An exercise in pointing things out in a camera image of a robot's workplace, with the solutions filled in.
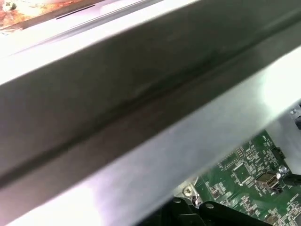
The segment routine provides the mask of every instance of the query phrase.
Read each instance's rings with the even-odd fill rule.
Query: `electronic component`
[[[274,225],[278,221],[277,216],[273,216],[271,214],[268,214],[266,216],[266,222],[269,223],[270,225]]]
[[[275,156],[275,158],[277,160],[285,159],[285,155],[283,154],[283,152],[281,151],[281,149],[278,148],[278,147],[274,147],[272,149],[272,153],[274,154],[274,156]]]
[[[195,189],[204,202],[221,203],[275,226],[297,225],[301,186],[288,186],[299,180],[284,158],[264,131],[199,176]]]
[[[297,226],[301,226],[301,214],[299,214],[299,216],[297,216],[295,218],[295,222],[296,222]]]
[[[250,174],[244,164],[241,164],[238,167],[236,167],[233,170],[233,174],[241,185],[244,184],[250,177]]]
[[[280,177],[277,177],[277,174],[273,173],[262,173],[256,180],[259,185],[266,187],[267,189],[270,189],[271,191],[274,191],[276,193],[282,192],[282,189],[279,184]]]

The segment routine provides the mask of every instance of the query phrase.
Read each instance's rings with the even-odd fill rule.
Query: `microchip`
[[[245,183],[245,181],[250,177],[250,174],[248,172],[248,169],[244,164],[241,164],[237,168],[233,170],[233,173],[237,180],[240,182],[240,184]]]
[[[272,215],[268,215],[265,218],[265,221],[267,223],[269,223],[270,225],[274,225],[277,221],[278,221],[278,217],[277,216],[272,216]]]
[[[295,218],[295,222],[298,226],[301,226],[301,214]]]

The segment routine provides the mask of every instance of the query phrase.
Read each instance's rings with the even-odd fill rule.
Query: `metal panel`
[[[71,224],[64,209],[71,206],[74,224],[90,220],[97,225],[100,215],[104,225],[133,224],[166,201],[188,176],[296,101],[299,89],[281,98],[277,94],[300,82],[299,64],[293,61],[299,52],[248,77],[301,44],[301,24],[296,23],[301,3],[228,3],[194,3],[2,85],[0,224],[106,165],[59,199],[63,203],[54,201],[54,216],[41,213],[47,215],[43,225],[60,217]],[[99,31],[79,37],[97,40]],[[76,38],[53,46],[64,51]],[[32,52],[10,59],[24,61]],[[30,68],[13,63],[4,65],[12,74]],[[82,188],[83,199],[77,196],[71,202],[68,198]]]
[[[165,202],[182,181],[205,170],[298,100],[301,68],[296,59],[301,49],[214,97],[217,90],[227,90],[238,79],[284,54],[299,40],[300,27],[296,24],[204,77],[137,107],[59,158],[4,186],[0,223],[49,200],[129,150],[16,224],[34,225],[40,220],[43,225],[136,223]]]
[[[124,113],[134,102],[145,102],[201,76],[295,22],[300,8],[299,0],[275,0],[272,4],[265,0],[243,4],[241,0],[232,0],[231,4],[223,0],[197,1],[2,85],[0,142],[5,161],[0,174],[44,152],[64,149],[82,134]],[[99,33],[88,34],[80,35],[88,40]],[[73,46],[77,43],[67,41]],[[57,52],[67,48],[67,41],[56,45]],[[284,51],[281,46],[277,48],[284,54],[299,45],[299,40],[287,45]],[[47,58],[50,51],[53,49],[12,56],[2,61],[1,68],[10,74],[20,72],[29,68],[31,61],[39,61],[27,59]],[[264,66],[256,65],[256,70]],[[247,76],[237,76],[231,80],[232,85]]]
[[[267,126],[290,104],[298,101],[298,97],[301,97],[298,88],[301,66],[296,59],[299,57],[301,48],[137,146],[69,191],[26,214],[11,226],[56,225],[62,222],[95,226],[137,223],[167,201],[172,189],[185,178],[193,172],[205,170],[223,154]],[[218,71],[223,77],[234,73],[236,68],[226,71],[220,68]],[[109,126],[105,129],[107,131],[99,132],[72,152],[79,158],[84,150],[108,151],[127,144],[124,139],[133,139],[128,134],[138,135],[147,130],[145,121],[141,120],[150,109],[153,114],[165,115],[168,112],[166,108],[173,108],[183,98],[197,98],[197,94],[202,94],[202,89],[211,85],[210,82],[200,81],[190,84],[183,88],[187,90],[185,93],[176,92],[155,101],[140,109],[139,113],[133,113]],[[162,115],[150,118],[163,120],[165,117]],[[109,131],[116,132],[114,139],[119,137],[119,144],[111,143],[113,141],[106,136]]]

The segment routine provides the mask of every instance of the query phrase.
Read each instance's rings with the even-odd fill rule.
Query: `metal edge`
[[[286,35],[288,38],[297,38],[291,33]],[[269,39],[239,56],[239,59],[233,59],[231,63],[219,67],[209,73],[213,78],[211,80],[199,78],[120,118],[87,141],[73,147],[59,160],[3,189],[0,194],[0,207],[4,210],[1,217],[5,217],[4,213],[9,211],[9,205],[14,206],[20,200],[28,200],[26,193],[28,189],[33,189],[30,182],[45,183],[41,180],[51,172],[46,184],[58,186],[70,173],[82,170],[80,166],[86,164],[82,162],[84,156],[95,154],[99,149],[114,152],[133,147],[131,152],[11,225],[54,225],[62,222],[80,225],[88,222],[89,225],[115,226],[137,223],[166,202],[177,185],[196,172],[206,170],[299,100],[301,65],[297,59],[301,56],[301,48],[239,83],[148,141],[139,142],[145,136],[154,134],[154,128],[158,129],[158,124],[165,124],[164,121],[170,117],[178,118],[181,113],[178,112],[175,116],[173,114],[182,109],[181,106],[191,112],[194,107],[206,102],[207,97],[204,95],[223,86],[226,78],[243,73],[246,68],[250,68],[250,63],[257,65],[270,60],[273,55],[271,48],[282,38],[279,35],[276,42]],[[90,158],[89,164],[99,165],[100,160],[101,156],[94,161]],[[14,197],[15,201],[7,198],[20,189],[23,193]]]

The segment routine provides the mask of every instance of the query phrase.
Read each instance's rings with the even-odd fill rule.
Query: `screw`
[[[214,208],[214,205],[212,205],[211,203],[207,203],[207,204],[206,204],[206,207],[207,207],[208,209],[213,209],[213,208]]]
[[[278,172],[281,173],[281,174],[286,174],[286,173],[288,173],[288,168],[285,167],[285,166],[280,166],[278,168]]]
[[[279,180],[282,177],[281,173],[276,173],[276,178]]]
[[[296,113],[297,113],[296,109],[291,110],[291,114],[296,114]]]
[[[186,188],[183,189],[183,194],[186,197],[189,197],[192,195],[192,188],[190,186],[187,186]]]

